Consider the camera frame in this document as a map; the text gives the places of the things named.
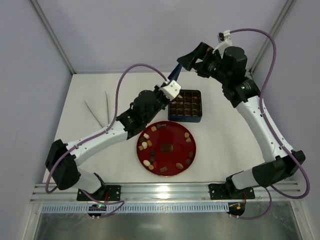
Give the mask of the silver metal tongs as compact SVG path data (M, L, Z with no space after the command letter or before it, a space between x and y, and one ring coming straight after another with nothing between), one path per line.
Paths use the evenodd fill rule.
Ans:
M110 123L108 95L105 90L95 92L93 95L84 98L85 105L98 122L105 128Z

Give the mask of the blue chocolate tin box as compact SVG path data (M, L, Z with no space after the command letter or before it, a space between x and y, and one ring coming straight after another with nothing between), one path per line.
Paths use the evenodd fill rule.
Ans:
M182 89L167 109L167 119L180 123L199 123L203 116L202 95L199 90Z

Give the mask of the blue tin lid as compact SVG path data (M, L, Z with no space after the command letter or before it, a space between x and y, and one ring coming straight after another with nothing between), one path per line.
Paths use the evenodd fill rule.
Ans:
M177 66L172 70L172 72L169 74L169 76L167 77L167 79L171 82L171 81L177 81L179 78L179 75L181 73L182 70L182 65L180 63L177 64Z

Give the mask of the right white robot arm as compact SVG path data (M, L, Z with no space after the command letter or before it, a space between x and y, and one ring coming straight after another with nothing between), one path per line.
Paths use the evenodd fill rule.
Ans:
M238 46L214 49L201 42L192 52L177 62L198 76L214 78L221 83L222 92L244 118L262 153L264 163L226 178L225 188L230 198L236 198L251 187L269 187L293 176L306 156L281 136L261 98L256 83L246 77L247 56Z

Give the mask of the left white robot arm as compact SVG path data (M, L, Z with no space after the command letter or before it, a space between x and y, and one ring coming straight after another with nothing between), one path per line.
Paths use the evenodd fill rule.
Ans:
M102 178L80 169L80 165L100 151L140 134L177 95L179 91L172 84L141 91L129 109L116 116L106 128L76 141L54 141L45 162L49 172L47 182L54 180L61 191L75 187L93 196L102 195L106 190Z

